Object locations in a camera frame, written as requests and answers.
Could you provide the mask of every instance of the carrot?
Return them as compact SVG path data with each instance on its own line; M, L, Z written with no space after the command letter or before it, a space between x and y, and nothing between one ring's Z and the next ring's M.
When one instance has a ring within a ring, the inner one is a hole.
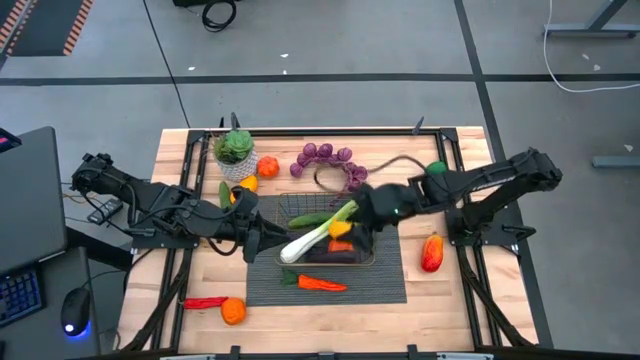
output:
M312 278L307 275L298 275L293 271L282 269L282 285L297 284L300 289L305 290L324 290L333 292L342 292L347 290L346 285L334 283L327 280Z
M298 275L298 287L306 290L325 290L341 292L346 291L347 286L327 280L312 278L307 275Z
M353 251L353 244L350 241L329 240L329 252Z

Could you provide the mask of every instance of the green cucumber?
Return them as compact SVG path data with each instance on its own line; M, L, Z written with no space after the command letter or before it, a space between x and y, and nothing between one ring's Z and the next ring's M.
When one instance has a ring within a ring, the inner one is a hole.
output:
M330 220L333 215L335 215L335 213L329 212L301 215L289 221L289 229L301 229L308 226L322 225L326 221Z
M231 190L229 190L229 185L226 182L222 181L220 183L220 187L218 187L218 193L220 194L220 208L226 209L231 207Z

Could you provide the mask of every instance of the wooden tabletop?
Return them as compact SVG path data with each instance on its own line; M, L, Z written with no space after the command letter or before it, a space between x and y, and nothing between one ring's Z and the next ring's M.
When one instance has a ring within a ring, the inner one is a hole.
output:
M187 138L186 129L164 130L156 158L152 181L178 184ZM458 134L466 169L491 162L489 148L481 127L459 127ZM334 149L348 146L353 161L372 168L399 154L410 154L427 164L436 161L435 141L424 136L291 136L255 137L259 156L275 156L281 167L272 180L260 180L259 195L278 195L292 191L319 191L312 171L301 179L289 174L302 147L309 142L331 143ZM452 164L450 148L447 148ZM211 154L207 167L203 199L218 203L218 184L223 180ZM193 157L190 186L193 185L196 162ZM409 162L397 162L369 177L372 186L383 183L407 183L420 169ZM321 175L327 185L341 188L340 177ZM475 193L474 200L490 190ZM405 352L408 344L420 351L473 349L461 286L455 249L445 245L444 262L432 274L420 269L419 258L425 239L433 232L446 237L444 215L422 215L399 226L402 266L407 291L406 304L250 307L244 323L226 325L219 309L187 310L184 315L180 353L228 353L232 345L240 345L243 353L291 352ZM529 341L536 333L516 257L500 247L485 247L484 255L493 297L509 320ZM166 250L157 249L135 266L129 277L119 323L122 344L127 344L142 327L156 306ZM176 270L182 256L176 256ZM246 297L247 264L242 251L230 257L213 252L202 241L194 252L187 297ZM484 307L476 298L478 316L485 343L490 343ZM162 345L168 346L174 307L167 314Z

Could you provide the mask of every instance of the red chili pepper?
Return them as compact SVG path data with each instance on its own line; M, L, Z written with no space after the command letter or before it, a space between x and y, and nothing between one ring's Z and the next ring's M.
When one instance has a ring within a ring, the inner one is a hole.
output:
M199 299L186 299L184 301L184 308L187 310L193 309L208 309L211 307L219 307L222 305L227 296L213 297L213 298L199 298Z

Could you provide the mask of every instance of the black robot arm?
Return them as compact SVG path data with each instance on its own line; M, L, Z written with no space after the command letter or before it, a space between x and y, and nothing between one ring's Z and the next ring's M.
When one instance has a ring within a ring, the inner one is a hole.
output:
M129 204L126 231L134 237L147 238L147 243L156 244L154 247L172 240L178 242L178 247L182 242L184 248L189 248L201 237L210 243L210 238L230 240L243 247L244 260L252 263L260 251L291 240L286 230L254 211L258 196L240 186L232 189L237 199L234 205L223 210L196 198L189 189L149 184L122 172L113 166L108 154L86 154L83 160L72 176L72 189L82 194L93 191L113 195Z
M354 195L358 203L355 217L380 231L415 215L455 208L468 194L501 185L484 200L462 207L464 226L473 231L520 196L553 190L561 179L562 172L546 154L529 149L507 161L470 171L426 172L410 178L409 186L385 184L374 189L365 184Z

